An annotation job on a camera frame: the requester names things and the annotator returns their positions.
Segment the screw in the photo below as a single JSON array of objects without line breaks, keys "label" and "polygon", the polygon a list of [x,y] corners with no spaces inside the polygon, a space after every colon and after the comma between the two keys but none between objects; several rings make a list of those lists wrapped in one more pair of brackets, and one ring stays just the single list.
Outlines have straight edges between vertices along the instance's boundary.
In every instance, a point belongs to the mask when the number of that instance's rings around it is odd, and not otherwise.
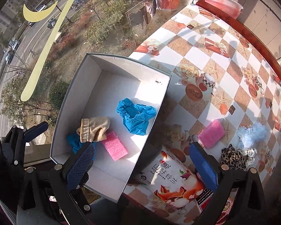
[{"label": "screw", "polygon": [[28,173],[32,173],[32,172],[33,172],[33,170],[34,170],[34,168],[33,168],[33,167],[29,167],[29,168],[27,169],[27,172],[28,172]]},{"label": "screw", "polygon": [[228,165],[226,165],[226,164],[223,164],[223,165],[221,166],[221,168],[222,168],[223,170],[225,170],[225,171],[227,171],[227,170],[229,169]]},{"label": "screw", "polygon": [[55,165],[54,169],[55,170],[60,170],[63,166],[61,164]]},{"label": "screw", "polygon": [[251,173],[257,173],[257,170],[256,170],[256,168],[250,168],[250,171],[251,171]]},{"label": "screw", "polygon": [[90,210],[90,206],[89,206],[89,205],[85,205],[83,208],[84,208],[86,211],[89,211],[89,210]]}]

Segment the fluffy pink sponge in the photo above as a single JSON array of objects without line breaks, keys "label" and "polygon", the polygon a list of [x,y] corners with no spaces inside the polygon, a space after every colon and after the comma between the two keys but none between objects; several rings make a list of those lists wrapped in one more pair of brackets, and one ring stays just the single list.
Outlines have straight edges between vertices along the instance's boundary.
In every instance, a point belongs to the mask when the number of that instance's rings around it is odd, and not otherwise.
[{"label": "fluffy pink sponge", "polygon": [[211,148],[225,134],[225,130],[218,119],[210,123],[199,135],[198,138],[205,148]]},{"label": "fluffy pink sponge", "polygon": [[106,140],[102,140],[101,143],[104,145],[105,149],[114,161],[128,154],[114,131],[108,133],[106,135]]}]

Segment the table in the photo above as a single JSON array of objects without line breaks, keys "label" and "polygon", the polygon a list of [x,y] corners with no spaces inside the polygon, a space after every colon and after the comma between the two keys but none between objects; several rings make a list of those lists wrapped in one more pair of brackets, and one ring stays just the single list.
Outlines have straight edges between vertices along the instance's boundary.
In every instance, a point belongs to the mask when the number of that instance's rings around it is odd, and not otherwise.
[{"label": "table", "polygon": [[[171,74],[150,144],[165,145],[192,170],[182,145],[185,138],[221,119],[225,135],[206,149],[220,161],[221,150],[239,142],[236,130],[260,121],[268,135],[251,167],[257,168],[265,186],[281,154],[281,85],[244,37],[215,15],[190,4],[129,57]],[[195,201],[173,211],[142,185],[128,184],[124,194],[176,224],[192,224],[199,215]]]}]

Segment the road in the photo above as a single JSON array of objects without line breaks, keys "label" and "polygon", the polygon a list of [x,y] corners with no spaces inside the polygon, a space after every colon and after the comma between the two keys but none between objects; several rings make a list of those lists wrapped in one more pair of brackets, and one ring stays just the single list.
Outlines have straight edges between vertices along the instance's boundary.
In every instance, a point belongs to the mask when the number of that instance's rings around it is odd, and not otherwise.
[{"label": "road", "polygon": [[[58,0],[57,6],[62,10],[67,1],[68,0]],[[71,17],[74,13],[75,11],[70,9],[67,14],[67,17]],[[48,20],[50,20],[53,17],[58,18],[59,14],[60,11],[57,8],[55,8],[53,12],[50,14],[50,16],[48,16],[46,19],[41,20],[40,22],[35,23],[33,27],[28,27],[26,31],[22,34],[22,38],[20,39],[21,43],[16,51],[16,54],[21,59],[26,61],[26,63],[29,64],[33,60],[32,54],[28,52],[30,49],[33,52],[41,53],[51,33],[51,30],[47,28]],[[4,57],[2,58],[2,62],[1,62],[2,64],[5,63],[5,57],[6,55],[4,55]],[[22,64],[22,62],[17,57],[14,57],[11,61],[11,65],[21,66],[20,64]],[[13,69],[10,69],[8,67],[6,67],[5,69],[5,71],[12,71],[12,70]],[[0,100],[1,100],[2,89],[5,87],[6,83],[8,82],[8,79],[10,79],[14,73],[15,72],[9,72],[3,74],[0,81]],[[3,107],[4,107],[4,103],[0,103],[0,112]],[[8,116],[0,114],[0,137],[6,136],[6,134],[8,133],[8,131],[12,126],[13,123],[9,121]]]}]

